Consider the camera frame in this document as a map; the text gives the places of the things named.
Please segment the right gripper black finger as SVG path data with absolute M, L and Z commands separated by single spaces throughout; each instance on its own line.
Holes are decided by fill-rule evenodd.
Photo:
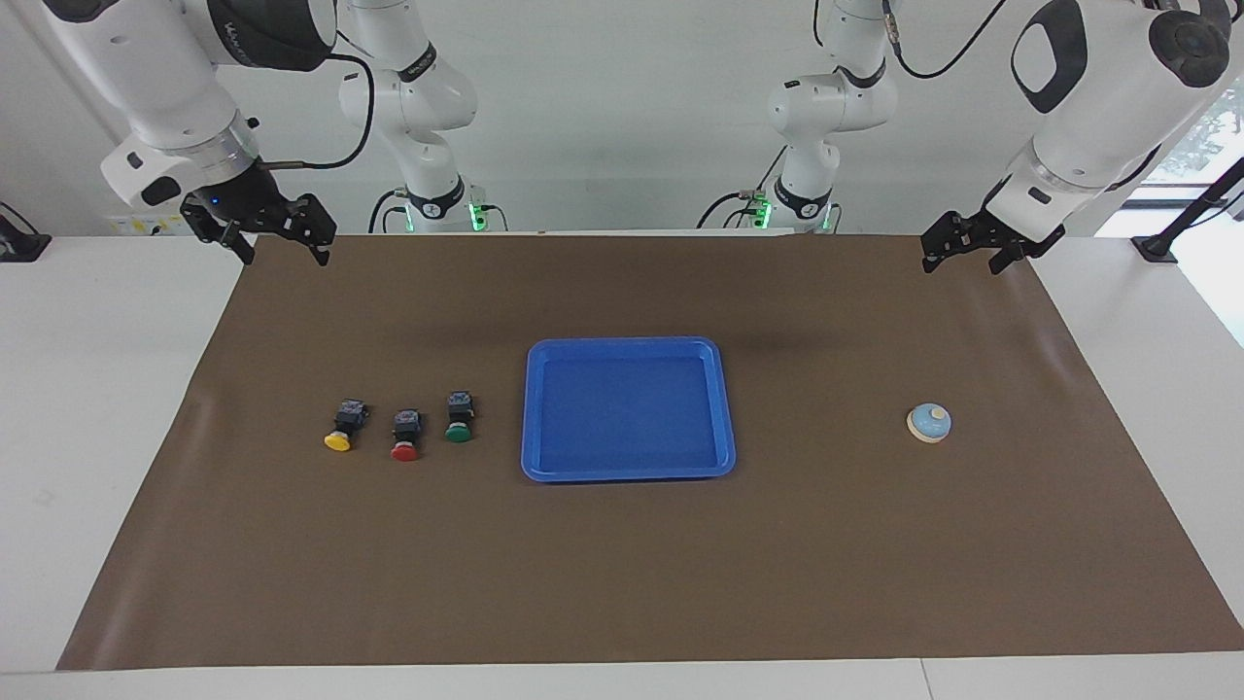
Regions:
M 306 247 L 316 265 L 328 265 L 337 224 L 323 203 L 313 194 L 304 194 L 286 201 L 285 213 L 284 237 L 289 242 L 299 242 Z
M 239 223 L 230 221 L 221 225 L 198 199 L 182 201 L 182 218 L 199 242 L 221 245 L 244 265 L 253 264 L 255 249 L 243 234 Z

